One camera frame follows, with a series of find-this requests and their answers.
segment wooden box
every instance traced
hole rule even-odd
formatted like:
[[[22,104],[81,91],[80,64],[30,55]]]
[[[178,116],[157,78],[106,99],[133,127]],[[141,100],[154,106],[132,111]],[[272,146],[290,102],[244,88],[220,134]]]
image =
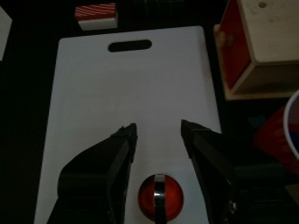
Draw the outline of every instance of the wooden box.
[[[299,1],[229,0],[213,27],[226,100],[299,89]]]

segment cutting board handle hole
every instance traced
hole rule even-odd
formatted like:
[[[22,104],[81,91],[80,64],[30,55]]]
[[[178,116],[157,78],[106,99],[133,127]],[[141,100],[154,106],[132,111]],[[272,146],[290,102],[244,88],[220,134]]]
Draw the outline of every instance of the cutting board handle hole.
[[[142,40],[133,40],[133,41],[112,43],[106,49],[112,53],[117,53],[117,52],[145,50],[145,49],[150,48],[150,46],[152,46],[150,40],[142,39]]]

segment red ball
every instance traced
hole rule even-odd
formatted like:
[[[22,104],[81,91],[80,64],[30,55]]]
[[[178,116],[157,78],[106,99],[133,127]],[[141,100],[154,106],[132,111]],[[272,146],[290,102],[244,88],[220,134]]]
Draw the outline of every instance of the red ball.
[[[137,203],[144,216],[154,221],[154,175],[148,177],[138,189]],[[176,180],[164,175],[165,219],[170,221],[182,210],[182,189]]]

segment white cutting board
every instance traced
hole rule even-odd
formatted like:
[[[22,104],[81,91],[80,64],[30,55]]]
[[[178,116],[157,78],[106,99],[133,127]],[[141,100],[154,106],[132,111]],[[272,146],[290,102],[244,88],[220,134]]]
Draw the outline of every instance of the white cutting board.
[[[109,52],[117,41],[149,39],[146,50]],[[59,41],[34,224],[45,224],[62,166],[129,123],[137,126],[125,224],[152,223],[136,203],[144,179],[170,175],[184,206],[172,224],[208,223],[198,181],[180,135],[181,119],[220,132],[202,29],[134,31]]]

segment dark background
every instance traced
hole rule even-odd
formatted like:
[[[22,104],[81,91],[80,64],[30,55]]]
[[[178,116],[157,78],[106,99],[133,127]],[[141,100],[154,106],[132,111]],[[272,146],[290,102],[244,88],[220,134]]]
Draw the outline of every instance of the dark background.
[[[0,224],[33,223],[55,52],[61,38],[200,25],[206,39],[222,134],[249,144],[257,126],[285,103],[285,99],[224,100],[212,37],[212,27],[220,23],[225,9],[224,0],[185,0],[181,15],[176,18],[136,17],[130,1],[117,0],[117,28],[81,31],[73,18],[74,7],[104,2],[0,1],[13,19],[3,60],[0,62]]]

